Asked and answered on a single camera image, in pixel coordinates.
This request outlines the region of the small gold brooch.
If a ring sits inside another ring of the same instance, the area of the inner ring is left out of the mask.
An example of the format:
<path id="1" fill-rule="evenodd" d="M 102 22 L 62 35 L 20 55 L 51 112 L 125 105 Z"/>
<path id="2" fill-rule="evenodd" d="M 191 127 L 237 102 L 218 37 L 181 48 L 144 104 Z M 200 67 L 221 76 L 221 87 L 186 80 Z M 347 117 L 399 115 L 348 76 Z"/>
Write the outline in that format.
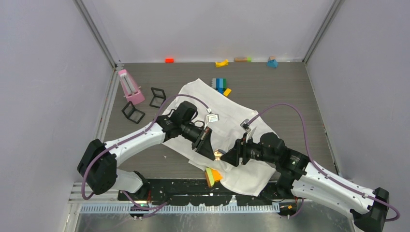
<path id="1" fill-rule="evenodd" d="M 221 157 L 224 155 L 224 153 L 220 150 L 215 150 L 214 151 L 214 158 L 215 160 L 220 160 Z"/>

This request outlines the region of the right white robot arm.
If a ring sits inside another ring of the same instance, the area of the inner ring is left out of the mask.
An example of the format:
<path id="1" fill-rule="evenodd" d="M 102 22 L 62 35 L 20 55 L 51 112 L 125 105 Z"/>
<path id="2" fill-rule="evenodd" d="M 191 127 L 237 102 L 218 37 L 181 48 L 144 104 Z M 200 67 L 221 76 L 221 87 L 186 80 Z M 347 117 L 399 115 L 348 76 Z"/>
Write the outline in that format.
<path id="1" fill-rule="evenodd" d="M 253 160 L 272 163 L 280 173 L 276 192 L 282 198 L 294 196 L 315 201 L 349 219 L 365 232 L 381 232 L 386 222 L 389 192 L 365 188 L 326 170 L 307 155 L 288 148 L 273 132 L 265 133 L 258 143 L 246 137 L 237 139 L 233 148 L 221 156 L 233 166 Z"/>

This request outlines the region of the black frame display box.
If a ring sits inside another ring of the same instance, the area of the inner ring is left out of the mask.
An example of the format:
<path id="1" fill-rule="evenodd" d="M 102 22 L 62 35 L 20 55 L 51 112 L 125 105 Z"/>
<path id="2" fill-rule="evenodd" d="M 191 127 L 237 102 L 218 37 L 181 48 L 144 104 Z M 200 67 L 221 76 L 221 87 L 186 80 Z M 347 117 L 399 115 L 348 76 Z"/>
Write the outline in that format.
<path id="1" fill-rule="evenodd" d="M 149 104 L 150 107 L 160 108 L 166 100 L 165 91 L 161 88 L 151 87 L 153 98 Z"/>

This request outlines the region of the white shirt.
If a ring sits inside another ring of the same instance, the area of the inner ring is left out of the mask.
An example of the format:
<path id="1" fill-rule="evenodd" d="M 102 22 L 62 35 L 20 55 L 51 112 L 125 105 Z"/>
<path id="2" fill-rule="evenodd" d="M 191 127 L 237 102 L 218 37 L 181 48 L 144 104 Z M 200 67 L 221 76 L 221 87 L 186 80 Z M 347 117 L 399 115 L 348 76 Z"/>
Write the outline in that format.
<path id="1" fill-rule="evenodd" d="M 177 108 L 183 101 L 188 101 L 197 107 L 198 120 L 203 120 L 207 113 L 204 103 L 213 113 L 219 115 L 219 121 L 209 124 L 212 129 L 213 150 L 219 149 L 227 152 L 233 148 L 236 139 L 242 138 L 244 133 L 240 124 L 245 119 L 252 119 L 258 114 L 257 111 L 246 108 L 218 93 L 201 79 L 185 84 L 179 94 L 179 97 L 175 98 L 165 109 L 165 114 Z M 218 171 L 222 175 L 221 184 L 238 194 L 258 196 L 276 171 L 269 164 L 254 159 L 237 167 L 223 161 L 210 160 L 193 151 L 191 144 L 191 141 L 182 136 L 164 142 L 166 147 L 188 158 L 192 165 L 202 170 L 212 168 Z"/>

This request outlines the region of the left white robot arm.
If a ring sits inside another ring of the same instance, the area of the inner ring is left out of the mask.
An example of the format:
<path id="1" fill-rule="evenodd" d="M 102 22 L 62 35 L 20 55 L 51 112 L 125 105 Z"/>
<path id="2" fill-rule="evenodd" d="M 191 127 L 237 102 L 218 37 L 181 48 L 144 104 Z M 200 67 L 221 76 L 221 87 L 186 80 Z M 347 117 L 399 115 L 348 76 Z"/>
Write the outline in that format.
<path id="1" fill-rule="evenodd" d="M 195 105 L 183 101 L 169 114 L 158 116 L 151 124 L 120 139 L 105 143 L 95 139 L 88 144 L 77 171 L 95 195 L 116 189 L 143 200 L 149 191 L 148 181 L 137 171 L 127 172 L 118 168 L 137 153 L 182 136 L 192 143 L 193 151 L 215 159 L 211 145 L 212 129 L 195 125 L 193 119 L 197 113 Z"/>

